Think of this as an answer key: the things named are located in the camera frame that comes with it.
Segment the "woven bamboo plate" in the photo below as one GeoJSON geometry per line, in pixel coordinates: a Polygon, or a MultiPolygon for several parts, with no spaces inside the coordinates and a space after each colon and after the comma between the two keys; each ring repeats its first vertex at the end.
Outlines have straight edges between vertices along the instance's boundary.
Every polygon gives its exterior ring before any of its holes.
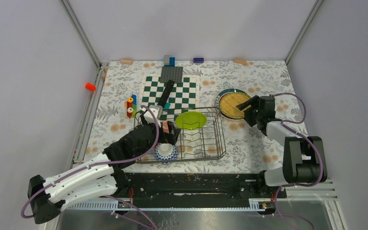
{"type": "Polygon", "coordinates": [[[244,118],[244,111],[239,110],[236,106],[249,99],[251,99],[251,96],[244,92],[230,92],[220,98],[218,106],[226,118],[240,120],[244,118]]]}

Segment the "white plate green red rim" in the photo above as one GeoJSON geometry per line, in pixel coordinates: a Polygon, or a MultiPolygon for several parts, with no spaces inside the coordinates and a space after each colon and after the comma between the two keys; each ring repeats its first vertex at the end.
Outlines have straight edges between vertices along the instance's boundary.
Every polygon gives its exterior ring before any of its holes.
{"type": "Polygon", "coordinates": [[[241,120],[244,118],[244,112],[237,106],[251,99],[251,96],[240,89],[226,89],[221,91],[215,99],[215,107],[220,113],[230,120],[241,120]]]}

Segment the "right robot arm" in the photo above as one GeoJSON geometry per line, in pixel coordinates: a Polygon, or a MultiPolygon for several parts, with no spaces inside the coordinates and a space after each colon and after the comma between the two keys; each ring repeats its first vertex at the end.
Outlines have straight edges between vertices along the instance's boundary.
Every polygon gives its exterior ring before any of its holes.
{"type": "Polygon", "coordinates": [[[244,113],[244,120],[249,126],[256,126],[284,148],[282,166],[261,173],[261,181],[255,185],[259,196],[270,196],[275,186],[314,186],[326,181],[322,139],[295,131],[286,125],[285,120],[277,118],[273,95],[254,96],[236,107],[244,113]]]}

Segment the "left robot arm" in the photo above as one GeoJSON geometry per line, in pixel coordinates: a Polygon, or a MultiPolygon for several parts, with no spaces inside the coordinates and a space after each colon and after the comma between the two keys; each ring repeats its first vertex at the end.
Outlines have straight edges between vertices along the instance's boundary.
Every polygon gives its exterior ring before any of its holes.
{"type": "Polygon", "coordinates": [[[47,178],[39,174],[30,178],[30,217],[35,224],[43,224],[76,203],[99,196],[127,195],[130,185],[123,169],[162,145],[174,148],[180,133],[171,121],[144,123],[75,168],[47,178]]]}

